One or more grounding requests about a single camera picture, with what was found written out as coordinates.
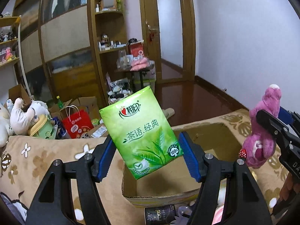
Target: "small table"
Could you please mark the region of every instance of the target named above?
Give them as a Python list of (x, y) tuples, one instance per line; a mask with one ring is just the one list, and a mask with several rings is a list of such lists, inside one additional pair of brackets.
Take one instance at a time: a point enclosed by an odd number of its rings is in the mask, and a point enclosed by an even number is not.
[(142, 68), (139, 71), (130, 71), (131, 67), (128, 67), (128, 68), (125, 68), (125, 69), (123, 69), (123, 68), (116, 69), (114, 72), (115, 73), (128, 73), (128, 72), (130, 72), (132, 78), (134, 78), (134, 72), (139, 72), (139, 80), (140, 80), (140, 83), (141, 83), (141, 89), (143, 89), (144, 88), (143, 72), (148, 72), (153, 68), (154, 68), (154, 64), (150, 65), (149, 67)]

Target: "tissue pack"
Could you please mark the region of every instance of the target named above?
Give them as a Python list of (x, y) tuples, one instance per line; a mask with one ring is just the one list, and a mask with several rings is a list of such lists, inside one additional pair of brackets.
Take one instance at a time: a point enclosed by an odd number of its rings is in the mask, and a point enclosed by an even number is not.
[(183, 154), (149, 86), (101, 109), (100, 114), (135, 179)]

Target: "metal screw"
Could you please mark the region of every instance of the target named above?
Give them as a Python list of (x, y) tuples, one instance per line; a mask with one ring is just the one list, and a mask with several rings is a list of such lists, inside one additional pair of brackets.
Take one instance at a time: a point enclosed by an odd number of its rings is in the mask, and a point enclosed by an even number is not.
[(244, 165), (245, 163), (243, 159), (238, 159), (236, 162), (238, 163), (238, 165)]
[(61, 160), (59, 160), (59, 159), (54, 160), (54, 162), (53, 162), (54, 166), (58, 166), (59, 164), (61, 164)]
[(90, 160), (90, 159), (92, 159), (92, 157), (93, 157), (93, 155), (90, 153), (87, 153), (84, 155), (84, 159), (86, 159), (86, 160)]
[(214, 157), (214, 155), (211, 154), (211, 153), (206, 153), (205, 154), (205, 158), (208, 159), (208, 160), (213, 159), (213, 157)]

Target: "folded clothes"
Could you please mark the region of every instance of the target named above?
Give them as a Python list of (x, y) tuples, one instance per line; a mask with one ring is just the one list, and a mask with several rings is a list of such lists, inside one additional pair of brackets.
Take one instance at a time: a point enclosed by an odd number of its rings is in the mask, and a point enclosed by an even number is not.
[(139, 71), (143, 68), (149, 67), (150, 66), (150, 61), (148, 58), (141, 58), (136, 61), (132, 61), (131, 63), (132, 68), (130, 71)]

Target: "doorway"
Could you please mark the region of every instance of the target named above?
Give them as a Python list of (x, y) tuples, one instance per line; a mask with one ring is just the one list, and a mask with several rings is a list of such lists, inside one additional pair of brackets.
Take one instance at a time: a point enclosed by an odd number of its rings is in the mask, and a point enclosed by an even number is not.
[(140, 0), (144, 51), (155, 61), (157, 83), (194, 80), (193, 0)]

